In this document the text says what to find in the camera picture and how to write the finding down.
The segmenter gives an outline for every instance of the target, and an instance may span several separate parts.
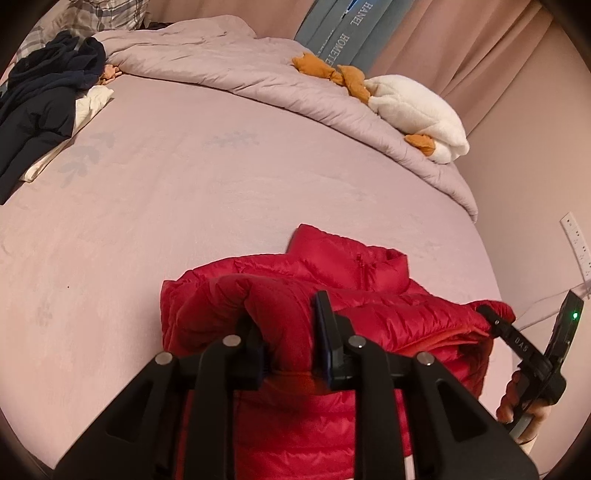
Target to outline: curtain fold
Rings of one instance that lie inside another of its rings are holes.
[[[368,77],[397,73],[441,95],[469,133],[552,22],[538,1],[416,0]]]
[[[151,0],[151,19],[236,15],[259,37],[294,38],[314,0]],[[368,77],[398,73],[441,95],[466,132],[485,117],[552,22],[537,0],[415,0]]]

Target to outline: wall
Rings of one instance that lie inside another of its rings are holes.
[[[591,241],[591,73],[552,25],[503,97],[469,137],[457,165],[480,209],[477,224],[505,301],[522,319],[542,319],[556,295],[582,282],[559,220],[572,211]],[[569,381],[532,457],[541,473],[563,455],[591,411],[591,301],[563,371]],[[554,318],[524,331],[543,346]]]

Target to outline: mattress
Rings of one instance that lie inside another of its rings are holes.
[[[399,249],[437,296],[499,299],[465,209],[383,154],[295,113],[126,75],[0,207],[0,406],[48,465],[161,350],[163,280],[283,252],[300,223]],[[483,404],[512,370],[495,345]]]

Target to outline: plaid pillow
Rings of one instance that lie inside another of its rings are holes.
[[[15,56],[20,60],[43,48],[62,30],[75,37],[91,37],[103,30],[135,30],[150,0],[68,0],[65,9],[47,24],[42,18],[22,42]]]

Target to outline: electrical outlet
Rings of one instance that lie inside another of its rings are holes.
[[[560,220],[560,223],[569,239],[571,247],[573,247],[574,256],[579,263],[583,279],[585,283],[589,284],[591,283],[591,251],[589,251],[589,246],[585,241],[583,232],[572,212],[567,213]]]

